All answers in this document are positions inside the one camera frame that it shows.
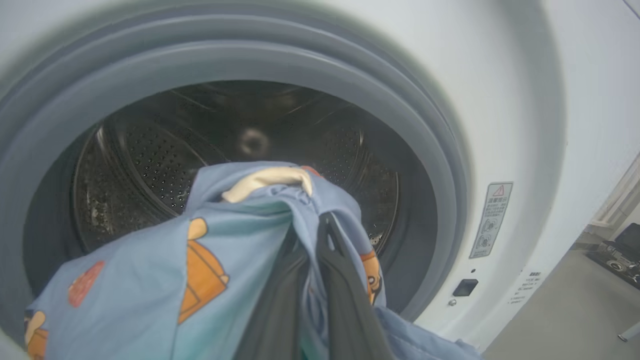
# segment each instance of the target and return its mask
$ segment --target floor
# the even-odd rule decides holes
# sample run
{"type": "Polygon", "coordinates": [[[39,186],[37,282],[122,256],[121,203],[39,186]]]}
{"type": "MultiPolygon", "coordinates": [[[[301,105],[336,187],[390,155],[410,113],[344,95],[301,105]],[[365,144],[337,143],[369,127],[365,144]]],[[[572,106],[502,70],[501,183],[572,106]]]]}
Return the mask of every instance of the floor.
{"type": "Polygon", "coordinates": [[[640,290],[569,251],[484,353],[486,360],[640,359],[640,335],[616,335],[640,321],[640,290]]]}

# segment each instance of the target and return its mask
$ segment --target metal leg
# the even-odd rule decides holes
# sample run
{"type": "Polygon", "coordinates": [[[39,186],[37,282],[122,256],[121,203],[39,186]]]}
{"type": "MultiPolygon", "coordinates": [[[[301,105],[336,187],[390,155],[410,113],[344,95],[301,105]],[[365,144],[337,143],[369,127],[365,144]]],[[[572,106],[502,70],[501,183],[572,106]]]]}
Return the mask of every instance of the metal leg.
{"type": "Polygon", "coordinates": [[[638,335],[640,333],[640,322],[638,322],[637,324],[631,326],[627,331],[623,332],[622,334],[618,335],[619,339],[627,342],[627,340],[629,340],[630,338],[633,338],[634,336],[638,335]]]}

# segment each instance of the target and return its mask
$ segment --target red warning symbol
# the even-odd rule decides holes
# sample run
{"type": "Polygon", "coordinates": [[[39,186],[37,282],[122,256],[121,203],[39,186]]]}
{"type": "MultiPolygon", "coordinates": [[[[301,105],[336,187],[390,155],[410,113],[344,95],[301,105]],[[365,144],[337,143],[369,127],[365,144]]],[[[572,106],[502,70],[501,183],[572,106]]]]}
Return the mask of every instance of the red warning symbol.
{"type": "Polygon", "coordinates": [[[498,190],[496,190],[496,192],[493,193],[493,196],[503,196],[503,195],[504,195],[504,185],[500,185],[498,190]]]}

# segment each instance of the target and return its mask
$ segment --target cream fabric trim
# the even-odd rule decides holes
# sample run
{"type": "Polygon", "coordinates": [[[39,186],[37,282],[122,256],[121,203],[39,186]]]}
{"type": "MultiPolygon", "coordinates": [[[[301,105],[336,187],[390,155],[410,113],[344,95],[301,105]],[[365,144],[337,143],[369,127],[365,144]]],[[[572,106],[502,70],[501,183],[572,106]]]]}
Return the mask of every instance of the cream fabric trim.
{"type": "Polygon", "coordinates": [[[301,168],[271,167],[247,175],[238,181],[229,191],[222,193],[222,199],[228,202],[245,200],[254,190],[274,184],[301,184],[304,191],[313,195],[311,177],[301,168]]]}

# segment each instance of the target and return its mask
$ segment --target washing machine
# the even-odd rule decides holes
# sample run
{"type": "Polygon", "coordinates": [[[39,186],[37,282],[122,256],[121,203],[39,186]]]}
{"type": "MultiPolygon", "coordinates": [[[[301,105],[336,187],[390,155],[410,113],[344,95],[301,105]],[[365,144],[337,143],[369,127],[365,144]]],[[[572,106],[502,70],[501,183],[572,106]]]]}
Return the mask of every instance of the washing machine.
{"type": "Polygon", "coordinates": [[[640,151],[639,9],[3,2],[3,351],[61,263],[179,215],[200,167],[253,160],[345,188],[388,306],[484,350],[640,151]]]}

